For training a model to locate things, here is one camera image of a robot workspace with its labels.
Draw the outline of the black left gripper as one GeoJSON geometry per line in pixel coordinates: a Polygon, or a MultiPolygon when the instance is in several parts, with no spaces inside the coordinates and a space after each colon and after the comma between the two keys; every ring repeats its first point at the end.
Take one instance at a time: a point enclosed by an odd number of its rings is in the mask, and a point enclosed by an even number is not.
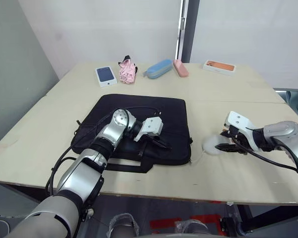
{"type": "Polygon", "coordinates": [[[169,143],[163,141],[160,139],[159,136],[157,135],[145,135],[146,140],[148,140],[150,142],[150,144],[152,144],[154,147],[156,148],[161,148],[161,149],[167,149],[167,150],[171,150],[172,147],[169,143]]]}

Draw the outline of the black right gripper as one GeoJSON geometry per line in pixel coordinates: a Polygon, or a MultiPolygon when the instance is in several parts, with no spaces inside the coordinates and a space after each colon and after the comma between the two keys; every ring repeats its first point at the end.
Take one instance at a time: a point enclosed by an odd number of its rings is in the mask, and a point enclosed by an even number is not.
{"type": "Polygon", "coordinates": [[[238,128],[233,125],[230,125],[228,129],[223,129],[220,135],[229,138],[232,140],[232,144],[221,143],[215,146],[216,149],[223,152],[237,152],[239,154],[247,154],[247,151],[237,146],[236,142],[243,146],[248,147],[248,141],[246,137],[239,132],[238,128]]]}

